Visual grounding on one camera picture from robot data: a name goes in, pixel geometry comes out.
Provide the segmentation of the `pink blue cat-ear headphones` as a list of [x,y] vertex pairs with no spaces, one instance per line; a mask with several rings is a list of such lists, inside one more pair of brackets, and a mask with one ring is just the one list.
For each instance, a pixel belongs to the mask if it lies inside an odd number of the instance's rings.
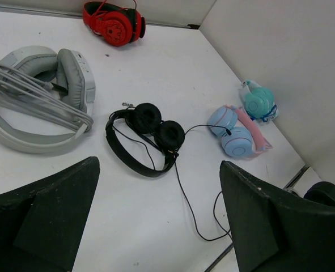
[[232,158],[252,158],[273,148],[242,107],[219,107],[207,126]]

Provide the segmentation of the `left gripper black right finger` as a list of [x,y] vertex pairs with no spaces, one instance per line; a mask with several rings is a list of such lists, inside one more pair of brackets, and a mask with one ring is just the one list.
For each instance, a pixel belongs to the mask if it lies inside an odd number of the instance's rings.
[[335,207],[254,177],[230,161],[220,184],[240,271],[335,271]]

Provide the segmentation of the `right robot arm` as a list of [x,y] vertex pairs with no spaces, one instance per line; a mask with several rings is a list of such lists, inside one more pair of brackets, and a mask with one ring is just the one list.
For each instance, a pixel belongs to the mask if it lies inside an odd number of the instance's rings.
[[335,207],[335,184],[326,181],[318,182],[308,189],[303,198]]

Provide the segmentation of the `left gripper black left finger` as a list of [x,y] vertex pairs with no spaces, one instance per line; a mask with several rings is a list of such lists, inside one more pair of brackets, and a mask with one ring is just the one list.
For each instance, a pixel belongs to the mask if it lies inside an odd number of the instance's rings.
[[72,271],[99,175],[90,156],[0,194],[0,271]]

